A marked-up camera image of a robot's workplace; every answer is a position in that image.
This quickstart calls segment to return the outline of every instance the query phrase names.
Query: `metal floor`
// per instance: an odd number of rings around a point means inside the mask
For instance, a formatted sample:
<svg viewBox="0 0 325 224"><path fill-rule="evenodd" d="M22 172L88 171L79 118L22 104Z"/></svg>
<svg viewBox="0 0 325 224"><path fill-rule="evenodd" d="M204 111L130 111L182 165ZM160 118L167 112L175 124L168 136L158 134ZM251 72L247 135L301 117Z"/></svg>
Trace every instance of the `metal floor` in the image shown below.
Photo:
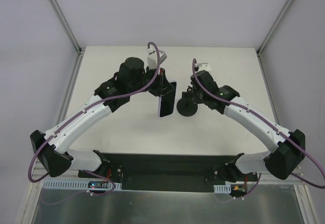
<svg viewBox="0 0 325 224"><path fill-rule="evenodd" d="M41 198L62 200L76 190L43 189ZM91 197L81 193L54 206L38 202L32 223L304 223L294 187L259 185L242 200L222 204L229 195L155 191L114 191Z"/></svg>

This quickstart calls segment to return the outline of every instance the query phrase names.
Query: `black round object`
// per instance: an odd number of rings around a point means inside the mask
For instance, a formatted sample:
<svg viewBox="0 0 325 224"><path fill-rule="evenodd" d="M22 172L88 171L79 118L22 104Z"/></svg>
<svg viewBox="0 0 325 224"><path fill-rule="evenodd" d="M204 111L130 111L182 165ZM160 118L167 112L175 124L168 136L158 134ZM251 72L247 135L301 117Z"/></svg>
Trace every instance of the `black round object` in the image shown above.
<svg viewBox="0 0 325 224"><path fill-rule="evenodd" d="M176 108L182 116L193 116L198 111L198 105L194 104L191 99L180 99Z"/></svg>

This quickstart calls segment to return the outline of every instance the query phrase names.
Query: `metal frame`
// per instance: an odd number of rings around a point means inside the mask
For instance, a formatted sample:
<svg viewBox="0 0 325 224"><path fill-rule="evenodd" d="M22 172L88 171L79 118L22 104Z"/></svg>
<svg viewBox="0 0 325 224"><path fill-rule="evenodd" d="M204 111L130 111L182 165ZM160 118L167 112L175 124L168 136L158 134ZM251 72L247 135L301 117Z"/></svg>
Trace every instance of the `metal frame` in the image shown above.
<svg viewBox="0 0 325 224"><path fill-rule="evenodd" d="M82 49L80 47L80 45L78 44L78 41L76 40L57 0L49 0L49 2L51 4L53 11L55 12L58 20L59 20L59 22L61 23L62 28L66 32L69 40L71 41L72 45L74 46L75 50L78 53L78 57L75 61L75 65L72 70L72 73L71 73L71 76L69 79L69 83L68 83L68 86L66 89L64 100L62 102L60 111L58 113L57 123L59 123L65 118L65 116L67 114L67 110L69 107L73 88L74 88L74 85L75 85L75 82L76 82L76 79L78 76L78 72L79 72L79 69L81 66L84 49ZM271 40L272 36L274 35L275 31L279 27L284 16L289 11L293 2L294 2L294 0L286 0L285 4L283 5L282 9L280 10L279 14L277 15L274 23L272 24L270 30L268 31L265 39L263 40L260 48L257 51L258 62L261 67L261 72L263 75L263 79L265 81L265 86L266 86L268 96L270 99L272 111L274 114L275 121L277 123L279 122L279 119L278 119L276 109L274 106L273 96L272 96L272 93L270 90L267 75L263 68L263 62L261 61L261 54L265 50L266 46L268 45L268 43ZM295 170L295 172L302 173L302 170L299 167ZM42 173L44 173L44 169L42 169L40 163L36 163L33 175L37 176ZM58 181L66 181L65 179L76 179L77 174L78 174L77 171L68 171L65 174L63 174L62 176L60 176L58 178ZM21 212L19 214L18 223L28 223L28 224L31 223L31 221L33 219L34 212L36 210L37 199L39 197L41 187L42 187L44 181L47 181L47 180L45 179L39 183L30 183L29 184L26 197L23 201ZM293 178L288 179L288 181L282 181L282 180L276 179L272 176L269 176L268 174L264 174L263 178L261 179L261 184L291 184L291 185L294 185L305 223L319 223L319 220L317 219L316 212L314 211L313 204L312 204L310 196L309 196L308 187L306 185L304 185L305 183L303 183L299 180L297 181L296 179L293 179Z"/></svg>

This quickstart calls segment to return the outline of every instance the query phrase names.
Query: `gray wall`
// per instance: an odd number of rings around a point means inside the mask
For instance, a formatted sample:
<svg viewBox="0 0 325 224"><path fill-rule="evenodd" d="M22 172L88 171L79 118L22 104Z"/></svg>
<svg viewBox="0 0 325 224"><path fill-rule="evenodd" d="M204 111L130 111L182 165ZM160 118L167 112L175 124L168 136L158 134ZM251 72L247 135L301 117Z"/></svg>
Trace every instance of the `gray wall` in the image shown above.
<svg viewBox="0 0 325 224"><path fill-rule="evenodd" d="M15 223L29 183L29 135L54 124L76 53L48 0L0 0L0 219Z"/></svg>
<svg viewBox="0 0 325 224"><path fill-rule="evenodd" d="M80 45L255 47L285 0L58 0Z"/></svg>
<svg viewBox="0 0 325 224"><path fill-rule="evenodd" d="M325 167L325 0L296 0L262 55L280 123L306 134L306 148ZM324 185L318 169L305 176ZM310 187L321 223L325 190Z"/></svg>

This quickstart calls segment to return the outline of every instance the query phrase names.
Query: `white table surface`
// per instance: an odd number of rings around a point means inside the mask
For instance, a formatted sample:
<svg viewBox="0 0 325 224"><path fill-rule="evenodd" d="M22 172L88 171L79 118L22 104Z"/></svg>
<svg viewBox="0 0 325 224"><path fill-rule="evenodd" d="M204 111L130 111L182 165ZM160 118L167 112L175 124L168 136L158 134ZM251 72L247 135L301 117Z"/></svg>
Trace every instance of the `white table surface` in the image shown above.
<svg viewBox="0 0 325 224"><path fill-rule="evenodd" d="M177 81L174 113L158 118L158 98L150 93L131 101L85 132L72 149L114 153L236 155L266 147L237 122L199 105L192 117L176 110L182 91L190 85L191 62L208 62L218 86L237 90L260 113L274 120L261 69L253 48L159 47L168 59L162 64L168 80ZM146 47L88 46L85 50L68 115L78 109L130 56L146 66Z"/></svg>

